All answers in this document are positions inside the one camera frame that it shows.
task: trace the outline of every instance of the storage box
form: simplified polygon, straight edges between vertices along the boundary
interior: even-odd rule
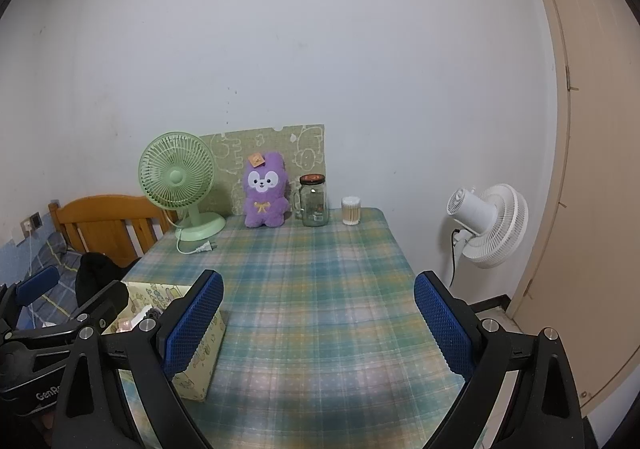
[[[120,312],[118,318],[103,332],[110,334],[116,332],[116,324],[123,319],[132,319],[146,305],[152,305],[162,310],[166,309],[174,299],[184,296],[191,288],[183,285],[160,285],[158,283],[136,283],[126,281],[129,290],[129,302],[127,307]],[[216,365],[220,344],[225,333],[225,323],[218,310],[205,332],[198,349],[187,369],[177,373],[173,379],[174,387],[183,399],[204,401],[209,389],[209,382]],[[123,379],[133,382],[130,371],[121,371]]]

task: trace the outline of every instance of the plaid tablecloth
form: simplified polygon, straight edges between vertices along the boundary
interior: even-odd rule
[[[212,252],[182,255],[165,235],[126,278],[223,276],[218,363],[206,401],[185,401],[214,449],[424,445],[463,380],[415,306],[414,273],[380,210],[363,209],[353,227],[338,212],[320,228],[291,218],[247,229],[232,217],[215,240]],[[133,386],[126,391],[151,442]]]

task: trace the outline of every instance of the stuffed animal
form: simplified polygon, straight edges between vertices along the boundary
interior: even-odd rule
[[[284,198],[287,182],[284,160],[278,152],[266,153],[264,164],[257,168],[247,163],[242,179],[246,194],[244,225],[280,227],[284,223],[284,213],[289,210],[289,201]]]

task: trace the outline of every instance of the wooden headboard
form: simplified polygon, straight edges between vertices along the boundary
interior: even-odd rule
[[[133,225],[142,252],[158,241],[152,219],[158,219],[163,233],[171,226],[164,211],[144,196],[88,196],[64,207],[51,203],[49,211],[56,230],[65,236],[68,245],[78,252],[102,252],[121,267],[138,257],[125,220]],[[175,212],[167,213],[171,221],[177,220]]]

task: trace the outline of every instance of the beige door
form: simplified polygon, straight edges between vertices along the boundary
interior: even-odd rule
[[[568,152],[514,320],[525,333],[558,330],[587,413],[640,346],[640,26],[624,0],[553,3],[570,73]]]

